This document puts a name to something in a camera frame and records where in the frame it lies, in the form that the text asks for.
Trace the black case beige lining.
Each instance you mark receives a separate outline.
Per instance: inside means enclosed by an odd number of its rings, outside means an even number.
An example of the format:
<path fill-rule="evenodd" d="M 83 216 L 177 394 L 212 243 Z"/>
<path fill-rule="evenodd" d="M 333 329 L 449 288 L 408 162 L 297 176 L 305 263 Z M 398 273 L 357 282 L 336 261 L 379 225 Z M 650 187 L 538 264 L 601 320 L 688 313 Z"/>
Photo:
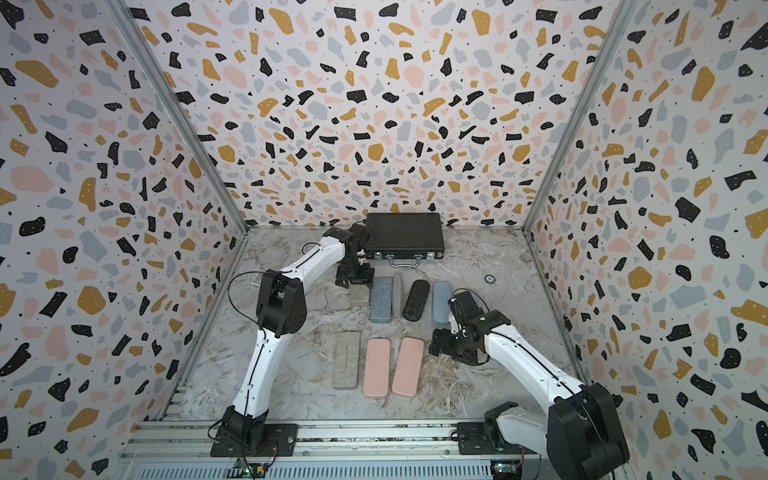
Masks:
<path fill-rule="evenodd" d="M 417 322 L 421 319 L 427 304 L 430 292 L 430 283 L 426 280 L 415 280 L 408 293 L 402 316 L 409 322 Z"/>

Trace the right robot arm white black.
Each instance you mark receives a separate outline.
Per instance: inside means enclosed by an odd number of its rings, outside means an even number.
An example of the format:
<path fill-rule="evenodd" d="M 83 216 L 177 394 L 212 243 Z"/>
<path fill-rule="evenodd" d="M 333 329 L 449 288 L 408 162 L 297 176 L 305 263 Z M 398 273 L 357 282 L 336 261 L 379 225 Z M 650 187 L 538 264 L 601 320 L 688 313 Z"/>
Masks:
<path fill-rule="evenodd" d="M 480 422 L 460 422 L 453 437 L 463 455 L 532 453 L 562 479 L 601 479 L 630 459 L 612 394 L 587 385 L 534 348 L 497 310 L 479 306 L 469 291 L 447 302 L 450 326 L 434 331 L 429 347 L 467 366 L 494 360 L 533 396 L 534 414 L 508 401 L 485 412 Z"/>

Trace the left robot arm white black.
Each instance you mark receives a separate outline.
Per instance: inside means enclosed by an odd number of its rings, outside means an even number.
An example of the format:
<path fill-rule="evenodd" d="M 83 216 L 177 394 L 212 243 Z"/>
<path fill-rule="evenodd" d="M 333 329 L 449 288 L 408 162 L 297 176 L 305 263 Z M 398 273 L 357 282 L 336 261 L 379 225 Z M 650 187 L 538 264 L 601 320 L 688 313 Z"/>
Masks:
<path fill-rule="evenodd" d="M 347 229 L 332 227 L 301 258 L 262 274 L 255 310 L 259 333 L 241 387 L 219 425 L 222 435 L 248 451 L 262 445 L 282 356 L 308 317 L 307 290 L 331 267 L 337 268 L 337 286 L 371 287 L 375 269 L 358 258 L 371 236 L 372 230 L 363 223 Z"/>

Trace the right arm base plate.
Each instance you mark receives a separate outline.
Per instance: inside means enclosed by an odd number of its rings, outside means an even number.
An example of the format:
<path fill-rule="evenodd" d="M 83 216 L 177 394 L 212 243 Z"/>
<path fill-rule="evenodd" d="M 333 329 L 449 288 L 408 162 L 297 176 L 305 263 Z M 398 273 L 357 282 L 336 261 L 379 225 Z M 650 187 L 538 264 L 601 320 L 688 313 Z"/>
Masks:
<path fill-rule="evenodd" d="M 450 434 L 461 455 L 539 454 L 543 436 L 521 422 L 459 422 Z"/>

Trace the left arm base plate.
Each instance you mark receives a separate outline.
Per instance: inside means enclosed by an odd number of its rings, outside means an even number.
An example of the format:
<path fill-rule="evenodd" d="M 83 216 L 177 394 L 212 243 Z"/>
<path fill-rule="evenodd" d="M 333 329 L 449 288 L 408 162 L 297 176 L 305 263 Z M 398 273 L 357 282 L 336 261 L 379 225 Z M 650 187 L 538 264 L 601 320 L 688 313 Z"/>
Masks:
<path fill-rule="evenodd" d="M 257 424 L 248 431 L 242 427 L 220 426 L 210 456 L 290 457 L 294 452 L 298 430 L 299 425 L 293 423 Z"/>

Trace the pink glasses case grey lining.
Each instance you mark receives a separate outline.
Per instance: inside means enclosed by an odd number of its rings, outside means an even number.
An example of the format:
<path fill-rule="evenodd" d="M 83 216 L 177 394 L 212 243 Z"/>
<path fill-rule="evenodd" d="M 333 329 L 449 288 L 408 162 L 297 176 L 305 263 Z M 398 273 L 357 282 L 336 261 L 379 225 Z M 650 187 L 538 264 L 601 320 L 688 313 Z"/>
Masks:
<path fill-rule="evenodd" d="M 385 398 L 389 392 L 390 341 L 372 338 L 367 343 L 363 394 L 366 398 Z"/>

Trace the grey case mint lining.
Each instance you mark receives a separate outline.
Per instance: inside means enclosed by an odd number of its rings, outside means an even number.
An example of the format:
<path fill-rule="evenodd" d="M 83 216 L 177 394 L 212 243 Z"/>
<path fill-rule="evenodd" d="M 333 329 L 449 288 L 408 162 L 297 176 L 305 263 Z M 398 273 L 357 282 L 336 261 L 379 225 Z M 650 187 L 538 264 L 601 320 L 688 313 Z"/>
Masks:
<path fill-rule="evenodd" d="M 370 293 L 370 321 L 389 323 L 392 318 L 393 278 L 376 277 Z"/>

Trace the mint green glasses case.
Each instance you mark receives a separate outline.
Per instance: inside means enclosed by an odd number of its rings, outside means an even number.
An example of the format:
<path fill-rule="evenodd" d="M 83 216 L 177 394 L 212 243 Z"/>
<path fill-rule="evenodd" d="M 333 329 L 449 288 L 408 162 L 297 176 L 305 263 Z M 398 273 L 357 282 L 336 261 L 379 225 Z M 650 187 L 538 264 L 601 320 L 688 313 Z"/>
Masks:
<path fill-rule="evenodd" d="M 332 375 L 332 387 L 335 390 L 357 388 L 360 342 L 361 333 L 359 331 L 342 331 L 336 336 Z"/>

